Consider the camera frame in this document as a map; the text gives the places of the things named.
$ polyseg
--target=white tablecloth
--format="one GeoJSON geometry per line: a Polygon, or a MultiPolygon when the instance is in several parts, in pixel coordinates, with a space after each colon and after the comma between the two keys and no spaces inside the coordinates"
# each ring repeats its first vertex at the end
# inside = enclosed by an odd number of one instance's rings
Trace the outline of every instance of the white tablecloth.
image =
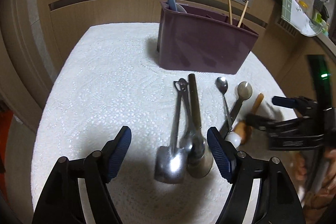
{"type": "MultiPolygon", "coordinates": [[[[71,52],[58,76],[43,111],[31,164],[33,205],[48,175],[60,156],[70,160],[86,157],[115,137],[123,125],[132,130],[132,143],[118,176],[108,189],[124,224],[215,223],[231,185],[220,176],[216,164],[209,175],[194,179],[189,175],[180,185],[157,182],[155,154],[168,145],[176,102],[173,81],[188,78],[187,71],[168,71],[157,64],[156,23],[120,23],[93,26],[71,52]]],[[[224,121],[222,96],[215,86],[220,74],[196,72],[203,135],[211,126],[224,121]]],[[[251,99],[238,115],[248,112],[256,96],[265,95],[258,114],[278,119],[295,118],[291,109],[271,106],[274,95],[283,96],[277,83],[250,53],[236,75],[226,75],[229,83],[226,100],[231,108],[237,99],[236,87],[248,81],[251,99]]],[[[180,133],[185,125],[181,111],[180,133]]],[[[265,136],[253,133],[251,145],[241,149],[251,156],[269,159],[285,152],[267,151],[265,136]]],[[[82,204],[87,223],[94,223],[84,182],[80,181],[82,204]]],[[[251,204],[258,188],[254,187],[251,204]]],[[[251,205],[244,223],[251,223],[251,205]]]]}

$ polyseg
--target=blue gripper pad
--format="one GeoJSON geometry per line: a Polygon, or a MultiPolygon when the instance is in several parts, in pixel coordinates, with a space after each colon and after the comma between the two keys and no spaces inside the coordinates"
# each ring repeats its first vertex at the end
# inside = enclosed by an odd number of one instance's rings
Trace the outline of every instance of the blue gripper pad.
{"type": "Polygon", "coordinates": [[[237,150],[232,143],[223,140],[215,127],[209,128],[207,141],[221,176],[229,183],[232,183],[233,173],[236,168],[235,153],[237,150]]]}
{"type": "Polygon", "coordinates": [[[131,129],[127,126],[123,126],[114,140],[107,142],[102,149],[102,152],[106,157],[105,164],[107,168],[107,183],[117,176],[128,147],[131,144],[131,140],[131,129]]]}

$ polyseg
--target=spoon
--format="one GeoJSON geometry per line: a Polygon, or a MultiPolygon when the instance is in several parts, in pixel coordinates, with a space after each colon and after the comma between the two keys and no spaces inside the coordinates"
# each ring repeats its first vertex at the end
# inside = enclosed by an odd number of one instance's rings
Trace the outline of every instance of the spoon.
{"type": "Polygon", "coordinates": [[[232,131],[232,120],[231,120],[231,117],[229,115],[229,108],[227,107],[227,102],[226,102],[226,99],[225,99],[225,93],[227,92],[227,89],[228,89],[228,83],[227,83],[226,78],[225,77],[218,77],[216,79],[216,86],[217,86],[218,90],[220,91],[220,93],[223,95],[224,112],[225,112],[229,132],[231,132],[232,131]]]}
{"type": "Polygon", "coordinates": [[[154,171],[154,179],[168,184],[182,183],[186,171],[188,153],[183,148],[177,148],[177,135],[179,132],[179,120],[181,110],[182,90],[176,86],[177,102],[175,108],[175,116],[173,128],[170,137],[169,146],[160,146],[156,154],[156,164],[154,171]]]}
{"type": "MultiPolygon", "coordinates": [[[[238,100],[235,102],[235,104],[234,104],[234,106],[233,106],[233,108],[230,112],[231,121],[234,121],[237,118],[238,112],[239,112],[240,108],[242,107],[243,102],[245,100],[250,99],[250,97],[252,96],[252,92],[253,92],[250,83],[248,83],[246,81],[241,82],[238,85],[237,91],[238,91],[238,100]]],[[[228,131],[228,122],[226,120],[225,123],[223,124],[222,128],[220,129],[219,133],[225,139],[228,132],[229,132],[228,131]]]]}

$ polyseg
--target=utensil holder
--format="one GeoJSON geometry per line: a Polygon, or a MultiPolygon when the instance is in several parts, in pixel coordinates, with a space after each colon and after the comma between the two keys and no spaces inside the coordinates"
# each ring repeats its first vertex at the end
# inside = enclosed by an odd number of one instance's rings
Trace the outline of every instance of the utensil holder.
{"type": "Polygon", "coordinates": [[[233,19],[210,10],[181,4],[175,12],[161,2],[157,50],[159,66],[168,70],[236,74],[259,35],[233,19]]]}

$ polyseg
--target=chopsticks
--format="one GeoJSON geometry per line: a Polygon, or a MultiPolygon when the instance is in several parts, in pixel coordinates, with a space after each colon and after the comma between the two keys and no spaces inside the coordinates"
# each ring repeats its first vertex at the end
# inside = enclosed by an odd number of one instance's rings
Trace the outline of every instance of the chopsticks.
{"type": "Polygon", "coordinates": [[[231,0],[229,1],[229,18],[230,18],[230,24],[232,25],[232,8],[231,8],[231,0]]]}
{"type": "MultiPolygon", "coordinates": [[[[230,19],[230,24],[233,25],[232,23],[232,7],[231,7],[231,0],[228,0],[229,2],[229,19],[230,19]]],[[[238,28],[240,28],[242,22],[243,22],[243,18],[244,18],[244,15],[245,15],[245,12],[246,12],[246,9],[247,9],[247,5],[249,4],[249,1],[246,2],[245,4],[245,7],[244,7],[244,10],[243,10],[243,13],[241,14],[241,18],[239,20],[239,23],[237,25],[238,28]]]]}
{"type": "Polygon", "coordinates": [[[242,22],[243,22],[243,18],[244,18],[244,15],[245,15],[245,12],[246,12],[246,8],[247,8],[247,5],[248,5],[248,4],[249,4],[249,1],[247,1],[246,4],[245,4],[243,13],[241,14],[241,18],[240,18],[239,23],[238,23],[238,25],[237,25],[238,28],[240,28],[240,25],[241,25],[242,22]]]}

